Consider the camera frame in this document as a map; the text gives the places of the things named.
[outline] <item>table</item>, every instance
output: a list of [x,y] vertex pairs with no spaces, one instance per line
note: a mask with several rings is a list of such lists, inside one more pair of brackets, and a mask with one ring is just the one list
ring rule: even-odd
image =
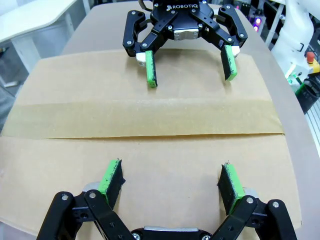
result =
[[35,0],[0,16],[0,43],[11,40],[26,70],[30,73],[41,59],[32,37],[27,34],[47,27],[65,12],[69,36],[74,32],[67,10],[77,0]]
[[[119,2],[94,7],[74,32],[62,54],[101,50],[124,51],[122,42],[127,13],[130,10],[140,11],[140,9],[137,2]],[[318,227],[320,159],[314,140],[299,103],[275,58],[245,16],[240,11],[237,12],[248,34],[248,40],[241,48],[241,52],[251,55],[255,60],[284,128],[301,204],[302,227],[296,230],[297,237],[317,239],[320,235]],[[141,35],[145,37],[147,32],[145,30]],[[180,42],[169,40],[163,47],[210,50],[215,48],[203,39]]]

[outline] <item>cardboard sheet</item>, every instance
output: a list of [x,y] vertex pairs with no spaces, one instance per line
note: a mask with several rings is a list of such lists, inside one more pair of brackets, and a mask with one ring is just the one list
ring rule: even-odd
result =
[[[159,86],[149,89],[145,69],[124,51],[41,60],[0,138],[0,221],[36,235],[57,192],[79,194],[120,158],[126,183],[116,212],[130,230],[213,233],[226,217],[216,186],[225,162],[262,201],[283,200],[299,227],[281,123],[252,58],[236,63],[238,76],[225,82],[218,52],[161,50]],[[239,239],[257,238],[246,229]],[[101,237],[85,224],[78,239]]]
[[156,56],[157,89],[148,89],[145,68],[124,51],[40,61],[2,135],[108,138],[283,133],[250,56],[237,57],[238,76],[232,82],[224,80],[217,53],[162,50]]
[[[1,137],[0,221],[37,234],[53,196],[78,195],[120,158],[125,184],[116,211],[130,230],[198,227],[213,233],[226,217],[217,187],[221,164],[235,165],[262,201],[282,199],[295,227],[299,197],[282,135],[31,140]],[[78,239],[102,239],[84,228]],[[246,229],[239,240],[257,239]]]

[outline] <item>kraft paper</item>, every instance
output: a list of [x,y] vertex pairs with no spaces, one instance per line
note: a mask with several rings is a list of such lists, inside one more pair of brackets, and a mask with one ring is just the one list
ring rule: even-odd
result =
[[197,98],[16,105],[2,134],[22,138],[281,134],[276,116],[273,103],[266,100]]
[[21,90],[2,135],[109,138],[205,134],[282,134],[265,83],[248,55],[224,80],[220,55],[161,50],[159,86],[123,51],[44,59]]

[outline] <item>metal bolt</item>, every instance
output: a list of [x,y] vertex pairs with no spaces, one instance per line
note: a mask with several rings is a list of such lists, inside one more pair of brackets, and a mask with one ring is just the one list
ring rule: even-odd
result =
[[251,197],[248,197],[248,198],[246,199],[246,202],[247,202],[248,204],[252,204],[252,203],[254,202],[254,200],[253,200]]
[[62,198],[63,201],[65,201],[65,200],[68,199],[68,195],[65,195],[65,194],[64,194],[61,198]]
[[139,234],[133,233],[132,236],[135,238],[135,240],[140,240]]
[[279,207],[279,203],[276,202],[276,201],[274,201],[274,202],[272,203],[272,206],[274,206],[275,208],[278,208],[278,207]]
[[210,239],[210,236],[205,235],[205,236],[203,236],[203,238],[201,240],[209,240],[209,239]]
[[96,194],[95,194],[94,192],[91,192],[91,193],[89,194],[89,197],[90,197],[91,199],[94,199],[94,198],[96,197]]

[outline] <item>black cable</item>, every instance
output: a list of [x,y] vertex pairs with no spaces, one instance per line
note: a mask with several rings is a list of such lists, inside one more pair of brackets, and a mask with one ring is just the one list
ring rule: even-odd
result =
[[148,12],[151,12],[151,11],[152,11],[152,9],[147,8],[147,6],[146,6],[145,3],[144,3],[144,0],[138,0],[138,2],[139,2],[140,7],[141,7],[143,10],[146,10],[146,11],[148,11]]

